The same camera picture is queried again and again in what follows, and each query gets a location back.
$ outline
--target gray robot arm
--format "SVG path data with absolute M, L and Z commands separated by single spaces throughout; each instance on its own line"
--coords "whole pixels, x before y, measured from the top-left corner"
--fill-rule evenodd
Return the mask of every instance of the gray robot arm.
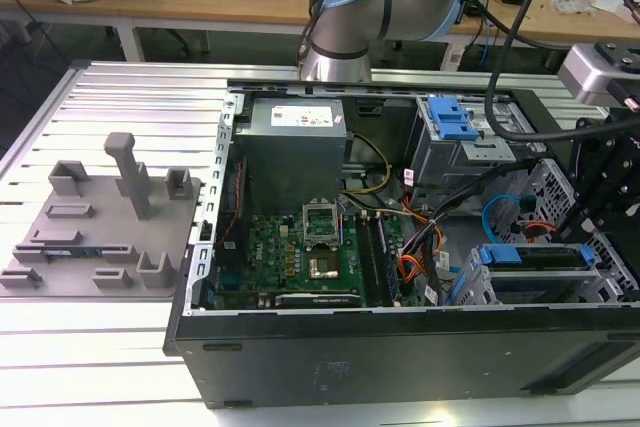
M 375 39 L 426 40 L 448 31 L 460 0 L 325 0 L 301 67 L 303 80 L 367 82 Z

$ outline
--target slotted aluminum surface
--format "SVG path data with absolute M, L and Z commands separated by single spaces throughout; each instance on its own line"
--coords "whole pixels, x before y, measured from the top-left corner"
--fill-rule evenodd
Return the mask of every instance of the slotted aluminum surface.
M 115 173 L 102 143 L 136 135 L 150 175 L 170 165 L 206 178 L 226 79 L 295 80 L 290 67 L 94 63 L 71 71 L 0 161 L 0 267 L 51 187 L 58 159 L 91 174 Z M 374 81 L 486 85 L 473 73 L 376 71 Z M 502 87 L 530 88 L 563 128 L 602 112 L 573 101 L 551 76 L 506 74 Z M 419 402 L 211 412 L 182 359 L 161 352 L 170 304 L 0 303 L 0 425 L 415 424 L 438 426 L 640 425 L 640 361 L 573 397 Z

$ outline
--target wooden table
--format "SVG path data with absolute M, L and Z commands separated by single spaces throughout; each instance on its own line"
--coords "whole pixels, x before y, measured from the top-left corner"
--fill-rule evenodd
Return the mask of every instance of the wooden table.
M 114 27 L 126 59 L 132 62 L 144 60 L 138 27 L 297 35 L 308 19 L 308 0 L 97 0 L 72 6 L 57 0 L 21 1 L 39 21 Z M 518 6 L 491 0 L 489 10 L 511 25 Z M 0 18 L 28 20 L 14 0 L 0 0 Z M 478 19 L 464 18 L 441 39 L 449 43 L 444 70 L 457 69 L 461 52 L 477 29 Z M 597 11 L 594 16 L 561 16 L 552 11 L 550 0 L 534 0 L 520 31 L 527 37 L 556 43 L 638 38 L 638 26 L 614 14 Z M 480 35 L 478 43 L 485 42 L 485 37 Z

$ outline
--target chip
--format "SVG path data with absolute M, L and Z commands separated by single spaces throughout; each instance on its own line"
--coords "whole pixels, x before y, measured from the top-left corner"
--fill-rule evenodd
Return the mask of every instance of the chip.
M 309 252 L 310 279 L 339 279 L 338 253 L 329 251 Z

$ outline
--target floor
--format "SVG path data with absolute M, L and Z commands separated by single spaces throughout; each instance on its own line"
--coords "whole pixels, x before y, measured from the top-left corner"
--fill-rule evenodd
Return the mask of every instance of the floor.
M 0 156 L 2 156 L 64 73 L 64 62 L 44 41 L 35 25 L 29 44 L 15 42 L 0 47 Z M 117 37 L 102 27 L 55 25 L 49 35 L 70 59 L 123 60 Z M 254 65 L 293 65 L 297 38 L 277 34 L 233 32 L 210 33 L 211 52 L 199 51 L 199 33 L 181 32 L 192 46 L 187 59 L 179 56 L 180 45 L 166 31 L 141 29 L 141 42 L 150 62 L 198 62 Z M 405 42 L 387 61 L 381 59 L 382 43 L 370 50 L 374 68 L 438 70 L 444 44 Z M 499 47 L 489 49 L 485 65 L 480 66 L 483 48 L 473 46 L 462 60 L 465 71 L 490 71 Z M 533 49 L 513 49 L 506 71 L 550 73 L 544 67 L 545 54 Z

